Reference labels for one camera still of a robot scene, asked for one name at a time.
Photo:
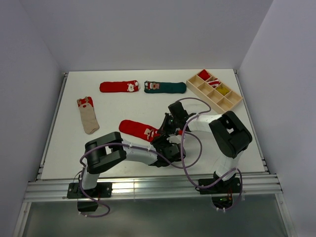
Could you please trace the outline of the red reindeer sock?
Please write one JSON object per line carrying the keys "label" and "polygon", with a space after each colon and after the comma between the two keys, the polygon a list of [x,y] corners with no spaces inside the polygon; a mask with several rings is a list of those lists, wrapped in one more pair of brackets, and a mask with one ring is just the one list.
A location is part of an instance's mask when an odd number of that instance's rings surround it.
{"label": "red reindeer sock", "polygon": [[158,130],[150,125],[132,120],[123,120],[119,124],[119,131],[148,142],[152,142],[159,136]]}

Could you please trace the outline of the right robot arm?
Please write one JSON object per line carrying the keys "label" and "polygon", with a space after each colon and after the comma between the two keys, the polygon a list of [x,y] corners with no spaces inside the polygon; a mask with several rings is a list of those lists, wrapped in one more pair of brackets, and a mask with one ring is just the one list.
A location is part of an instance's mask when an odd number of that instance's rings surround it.
{"label": "right robot arm", "polygon": [[236,177],[237,165],[243,152],[252,142],[252,135],[233,111],[209,115],[211,109],[189,114],[180,100],[168,106],[159,130],[168,135],[180,132],[207,132],[213,135],[221,151],[220,163],[214,171],[215,179],[210,187],[225,192],[231,184],[241,183]]}

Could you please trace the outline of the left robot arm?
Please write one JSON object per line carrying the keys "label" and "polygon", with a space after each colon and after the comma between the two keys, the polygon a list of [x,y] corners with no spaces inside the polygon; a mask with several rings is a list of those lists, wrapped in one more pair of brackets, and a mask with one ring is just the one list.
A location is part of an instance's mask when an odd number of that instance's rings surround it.
{"label": "left robot arm", "polygon": [[149,146],[143,146],[124,140],[119,132],[112,132],[87,142],[84,148],[84,156],[80,159],[83,174],[78,189],[84,197],[95,194],[101,173],[122,161],[166,167],[181,160],[180,144],[170,141],[168,135],[159,136]]}

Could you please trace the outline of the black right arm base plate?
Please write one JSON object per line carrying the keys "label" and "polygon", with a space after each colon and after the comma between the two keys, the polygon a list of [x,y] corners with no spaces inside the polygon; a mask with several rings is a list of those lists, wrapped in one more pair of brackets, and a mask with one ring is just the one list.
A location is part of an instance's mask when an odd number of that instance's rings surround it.
{"label": "black right arm base plate", "polygon": [[205,188],[209,186],[217,180],[215,178],[208,178],[208,179],[199,179],[198,185],[202,186],[202,188],[196,188],[196,190],[201,195],[216,195],[216,194],[237,194],[242,189],[241,180],[238,177],[233,176],[227,181],[220,180],[218,183],[213,185],[212,187]]}

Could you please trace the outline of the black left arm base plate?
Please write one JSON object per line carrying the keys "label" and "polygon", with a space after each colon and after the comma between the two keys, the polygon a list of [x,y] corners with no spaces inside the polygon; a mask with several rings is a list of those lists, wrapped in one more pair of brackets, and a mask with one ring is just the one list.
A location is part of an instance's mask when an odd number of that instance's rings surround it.
{"label": "black left arm base plate", "polygon": [[[95,188],[84,190],[84,192],[92,198],[110,198],[112,195],[112,183],[101,182],[97,183]],[[68,199],[86,198],[86,195],[81,191],[79,183],[70,183],[67,191]]]}

